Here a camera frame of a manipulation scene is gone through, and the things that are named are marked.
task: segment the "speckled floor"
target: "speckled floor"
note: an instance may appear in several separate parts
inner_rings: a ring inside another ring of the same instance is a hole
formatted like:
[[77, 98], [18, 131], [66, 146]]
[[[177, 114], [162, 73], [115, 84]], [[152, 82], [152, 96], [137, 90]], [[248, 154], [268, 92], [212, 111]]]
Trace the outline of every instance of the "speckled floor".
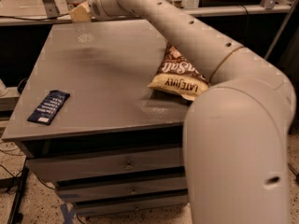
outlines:
[[[13, 143], [3, 143], [0, 140], [1, 150], [15, 149]], [[9, 151], [10, 154], [22, 155], [18, 149]], [[293, 167], [299, 170], [299, 127], [292, 129], [288, 142], [288, 157]], [[11, 156], [0, 152], [0, 164], [4, 165], [13, 175], [17, 175], [24, 162], [24, 156]], [[9, 174], [0, 167], [0, 178], [8, 178]], [[299, 223], [299, 185], [294, 181], [294, 175], [289, 172], [291, 186], [291, 215], [292, 224]], [[15, 189], [6, 193], [0, 189], [0, 223], [7, 223], [10, 208], [14, 200]], [[63, 224], [64, 215], [61, 208], [64, 206], [52, 189], [43, 186], [34, 174], [29, 174], [26, 190], [21, 202], [20, 212], [23, 214], [22, 224], [49, 223]], [[66, 206], [71, 213], [72, 206]], [[90, 219], [81, 218], [78, 220], [73, 216], [65, 224], [89, 223], [89, 224], [192, 224], [190, 207], [174, 206], [145, 211], [138, 211], [129, 214], [121, 214], [107, 217], [93, 217]]]

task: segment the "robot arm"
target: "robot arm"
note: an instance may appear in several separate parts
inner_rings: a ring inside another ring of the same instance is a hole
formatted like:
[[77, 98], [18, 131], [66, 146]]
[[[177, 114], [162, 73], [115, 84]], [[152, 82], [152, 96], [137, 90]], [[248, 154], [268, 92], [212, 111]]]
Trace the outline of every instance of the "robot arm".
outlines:
[[165, 0], [89, 0], [100, 21], [148, 20], [212, 87], [184, 122], [184, 162], [194, 224], [289, 223], [286, 137], [291, 82], [232, 38]]

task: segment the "plastic bottle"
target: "plastic bottle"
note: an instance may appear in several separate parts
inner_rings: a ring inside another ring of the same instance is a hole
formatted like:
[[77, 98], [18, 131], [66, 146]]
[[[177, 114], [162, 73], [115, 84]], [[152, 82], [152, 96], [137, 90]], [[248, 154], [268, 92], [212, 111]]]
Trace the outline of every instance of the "plastic bottle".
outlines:
[[[86, 0], [65, 0], [69, 11], [77, 7]], [[79, 42], [87, 43], [94, 40], [91, 21], [73, 21]]]

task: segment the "snack bag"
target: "snack bag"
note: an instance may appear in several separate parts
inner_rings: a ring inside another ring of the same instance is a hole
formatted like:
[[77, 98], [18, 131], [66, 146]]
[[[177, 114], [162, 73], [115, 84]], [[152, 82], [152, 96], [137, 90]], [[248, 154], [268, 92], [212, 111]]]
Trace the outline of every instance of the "snack bag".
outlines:
[[181, 95], [189, 101], [194, 101], [198, 95], [208, 89], [205, 78], [169, 42], [164, 59], [148, 87]]

